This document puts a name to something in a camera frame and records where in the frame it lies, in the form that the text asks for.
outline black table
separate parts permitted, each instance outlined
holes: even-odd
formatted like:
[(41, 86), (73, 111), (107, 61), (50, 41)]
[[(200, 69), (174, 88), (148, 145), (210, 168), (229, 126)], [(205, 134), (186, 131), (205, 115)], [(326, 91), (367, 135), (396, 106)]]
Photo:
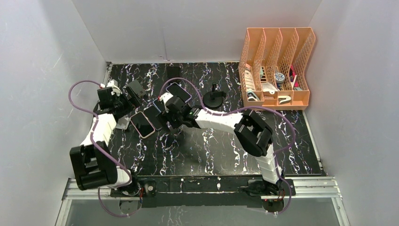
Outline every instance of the black table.
[[(146, 89), (148, 98), (136, 112), (152, 105), (163, 83), (168, 80), (167, 66), (180, 66), (182, 77), (194, 83), (202, 94), (211, 90), (212, 83), (227, 93), (219, 111), (229, 112), (243, 107), (238, 63), (188, 63), (188, 64), (128, 64), (113, 65), (110, 79), (125, 88), (138, 80)], [(182, 82), (193, 95), (189, 104), (199, 105), (194, 89)], [(311, 137), (302, 111), (280, 111), (296, 129), (296, 143), (278, 161), (286, 175), (321, 175)], [(277, 150), (291, 139), (286, 123), (271, 113), (261, 112), (261, 117), (274, 129), (273, 143)], [(133, 126), (129, 130), (114, 131), (109, 147), (112, 155), (138, 175), (250, 175), (260, 174), (256, 160), (248, 155), (233, 134), (214, 129), (194, 129), (182, 126), (172, 132), (158, 131), (147, 139), (140, 139)]]

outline phone screen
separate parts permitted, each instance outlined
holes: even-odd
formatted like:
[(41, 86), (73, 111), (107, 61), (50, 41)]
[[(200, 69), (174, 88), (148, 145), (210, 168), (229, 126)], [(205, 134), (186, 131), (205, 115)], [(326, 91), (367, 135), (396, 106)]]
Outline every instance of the phone screen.
[(173, 96), (180, 97), (185, 103), (191, 100), (191, 94), (189, 94), (186, 90), (184, 90), (175, 82), (166, 87), (166, 91), (168, 91)]
[(150, 106), (149, 108), (144, 110), (144, 115), (147, 116), (148, 120), (151, 122), (156, 130), (162, 129), (162, 124), (157, 119), (157, 115), (159, 114), (160, 112), (154, 106)]
[(165, 105), (160, 100), (155, 99), (153, 104), (158, 109), (159, 112), (165, 111)]
[(130, 118), (133, 126), (140, 134), (141, 138), (147, 138), (149, 135), (155, 132), (154, 127), (148, 121), (148, 119), (144, 116), (143, 112), (138, 112)]

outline cable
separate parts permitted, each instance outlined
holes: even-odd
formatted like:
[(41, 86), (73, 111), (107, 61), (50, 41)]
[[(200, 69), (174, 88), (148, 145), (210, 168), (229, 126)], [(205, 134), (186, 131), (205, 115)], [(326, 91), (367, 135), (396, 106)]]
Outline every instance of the cable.
[[(75, 88), (75, 86), (77, 86), (78, 84), (83, 83), (83, 82), (91, 82), (91, 83), (94, 83), (94, 84), (96, 84), (96, 85), (98, 85), (98, 86), (101, 86), (100, 83), (98, 83), (98, 82), (96, 82), (96, 81), (92, 81), (92, 80), (82, 80), (82, 81), (79, 81), (79, 82), (73, 84), (73, 85), (71, 86), (71, 88), (69, 89), (69, 93), (68, 93), (69, 102), (70, 102), (71, 105), (72, 105), (73, 107), (75, 107), (76, 109), (81, 110), (81, 111), (83, 111), (83, 112), (90, 113), (90, 114), (92, 114), (92, 115), (96, 118), (96, 121), (95, 121), (95, 123), (94, 123), (94, 125), (93, 125), (93, 128), (92, 128), (91, 132), (90, 132), (90, 141), (91, 141), (91, 143), (92, 143), (102, 154), (104, 154), (107, 158), (109, 158), (112, 162), (114, 162), (117, 166), (119, 166), (122, 170), (124, 170), (124, 171), (128, 174), (128, 176), (129, 176), (129, 181), (126, 182), (126, 183), (124, 183), (124, 184), (122, 184), (122, 185), (116, 186), (115, 188), (128, 185), (128, 184), (130, 184), (130, 182), (132, 182), (132, 175), (131, 175), (130, 171), (129, 171), (128, 169), (126, 169), (126, 167), (125, 167), (124, 165), (122, 165), (121, 163), (119, 163), (114, 157), (112, 157), (112, 155), (108, 154), (102, 147), (100, 147), (100, 146), (94, 141), (93, 135), (94, 135), (94, 130), (96, 129), (97, 124), (98, 124), (98, 114), (94, 113), (93, 111), (90, 111), (90, 110), (81, 108), (81, 107), (77, 106), (77, 105), (72, 101), (71, 93), (72, 93), (73, 88)], [(98, 200), (100, 201), (100, 204), (101, 204), (102, 208), (105, 210), (105, 212), (109, 213), (110, 215), (112, 215), (112, 216), (114, 216), (114, 217), (125, 218), (125, 217), (128, 217), (128, 216), (132, 215), (132, 214), (135, 214), (135, 213), (141, 208), (141, 204), (140, 204), (140, 208), (137, 209), (137, 210), (135, 210), (135, 211), (132, 212), (132, 213), (129, 213), (129, 214), (126, 214), (126, 215), (114, 214), (114, 213), (112, 213), (111, 211), (109, 211), (109, 210), (105, 207), (103, 201), (101, 200), (101, 196), (100, 196), (100, 187), (98, 188), (98, 192), (97, 192), (97, 193), (98, 193)]]
[[(201, 103), (201, 106), (202, 106), (203, 110), (205, 110), (207, 113), (209, 113), (209, 114), (211, 114), (211, 115), (215, 115), (215, 116), (224, 116), (224, 115), (229, 115), (229, 114), (237, 113), (237, 112), (240, 112), (240, 111), (244, 111), (244, 110), (247, 110), (247, 109), (254, 109), (254, 108), (256, 108), (256, 109), (260, 109), (260, 110), (264, 110), (264, 111), (271, 112), (271, 113), (273, 113), (273, 114), (279, 116), (280, 118), (282, 118), (282, 119), (288, 124), (288, 127), (291, 129), (292, 140), (291, 140), (291, 142), (290, 142), (287, 146), (285, 146), (285, 147), (283, 147), (283, 148), (281, 148), (281, 149), (276, 150), (276, 151), (273, 152), (274, 162), (275, 162), (276, 166), (279, 165), (278, 162), (277, 162), (276, 154), (279, 153), (279, 152), (283, 152), (283, 151), (285, 151), (285, 150), (288, 150), (288, 149), (290, 149), (290, 148), (294, 145), (294, 143), (295, 143), (295, 136), (296, 136), (296, 134), (295, 134), (295, 128), (294, 128), (294, 126), (291, 124), (291, 122), (290, 122), (284, 115), (280, 114), (279, 112), (277, 112), (277, 111), (275, 111), (275, 110), (273, 110), (273, 109), (270, 109), (270, 108), (262, 107), (262, 106), (247, 106), (247, 107), (242, 107), (242, 108), (240, 108), (240, 109), (237, 109), (237, 110), (234, 110), (234, 111), (231, 111), (231, 112), (228, 112), (228, 113), (215, 113), (215, 112), (211, 112), (208, 108), (205, 107), (204, 103), (202, 102), (202, 95), (201, 95), (200, 91), (195, 87), (195, 85), (194, 85), (193, 83), (191, 83), (188, 79), (185, 79), (185, 78), (171, 78), (171, 79), (167, 80), (167, 81), (163, 84), (163, 86), (162, 86), (162, 88), (161, 88), (160, 96), (162, 95), (162, 92), (163, 92), (163, 90), (165, 89), (165, 86), (166, 86), (170, 81), (173, 81), (173, 80), (183, 80), (183, 81), (188, 82), (188, 83), (194, 88), (195, 92), (197, 93), (197, 96), (199, 97), (199, 100), (200, 100), (200, 103)], [(283, 177), (281, 177), (281, 175), (280, 175), (280, 173), (279, 173), (279, 168), (278, 168), (278, 167), (276, 167), (276, 172), (277, 172), (277, 176), (279, 176), (279, 179), (288, 185), (288, 190), (289, 190), (288, 203), (287, 203), (287, 205), (283, 208), (283, 210), (280, 211), (280, 213), (283, 213), (284, 211), (287, 210), (288, 206), (289, 206), (290, 203), (291, 203), (291, 198), (292, 198), (291, 185), (290, 185)]]

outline desk organizer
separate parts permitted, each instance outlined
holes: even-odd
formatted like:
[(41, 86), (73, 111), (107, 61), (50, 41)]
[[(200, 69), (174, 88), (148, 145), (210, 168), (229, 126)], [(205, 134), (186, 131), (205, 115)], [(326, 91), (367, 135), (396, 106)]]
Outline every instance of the desk organizer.
[[(315, 40), (310, 27), (247, 28), (239, 61), (244, 106), (304, 110), (310, 96), (305, 69)], [(275, 73), (281, 80), (276, 81)], [(295, 82), (290, 74), (296, 76)], [(250, 90), (259, 100), (248, 100)]]

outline gray wall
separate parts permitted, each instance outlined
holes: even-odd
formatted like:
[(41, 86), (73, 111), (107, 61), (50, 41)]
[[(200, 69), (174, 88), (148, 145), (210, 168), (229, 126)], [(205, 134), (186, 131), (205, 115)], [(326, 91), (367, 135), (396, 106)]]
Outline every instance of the gray wall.
[(322, 1), (310, 26), (310, 127), (354, 226), (399, 220), (399, 3)]
[[(70, 0), (6, 0), (0, 7), (0, 225), (54, 225), (69, 150), (91, 116), (72, 110), (69, 87), (102, 82), (105, 61)], [(73, 98), (97, 100), (85, 85)]]
[(106, 61), (238, 61), (247, 27), (308, 26), (321, 0), (72, 0)]

